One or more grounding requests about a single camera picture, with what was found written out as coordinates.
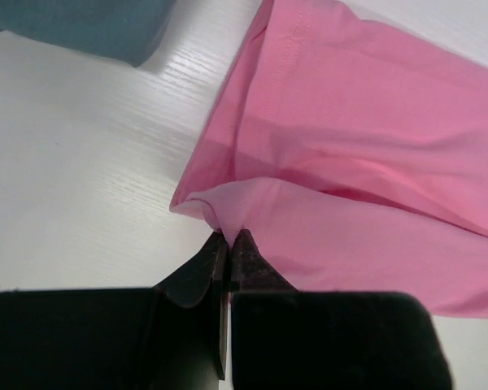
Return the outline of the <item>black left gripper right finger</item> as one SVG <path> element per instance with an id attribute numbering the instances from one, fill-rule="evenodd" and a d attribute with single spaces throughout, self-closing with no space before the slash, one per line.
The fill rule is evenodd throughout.
<path id="1" fill-rule="evenodd" d="M 453 386 L 432 319 L 400 292 L 305 292 L 247 230 L 232 249 L 236 389 L 427 389 Z"/>

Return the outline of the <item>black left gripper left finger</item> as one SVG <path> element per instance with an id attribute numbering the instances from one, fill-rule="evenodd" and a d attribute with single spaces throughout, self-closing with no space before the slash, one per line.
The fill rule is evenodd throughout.
<path id="1" fill-rule="evenodd" d="M 216 389 L 228 246 L 213 233 L 153 287 L 0 292 L 0 389 Z"/>

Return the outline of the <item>pink t shirt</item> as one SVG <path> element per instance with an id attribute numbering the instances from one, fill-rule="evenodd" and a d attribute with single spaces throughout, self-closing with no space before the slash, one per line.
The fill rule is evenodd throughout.
<path id="1" fill-rule="evenodd" d="M 265 1 L 170 209 L 296 288 L 488 319 L 488 68 L 338 1 Z"/>

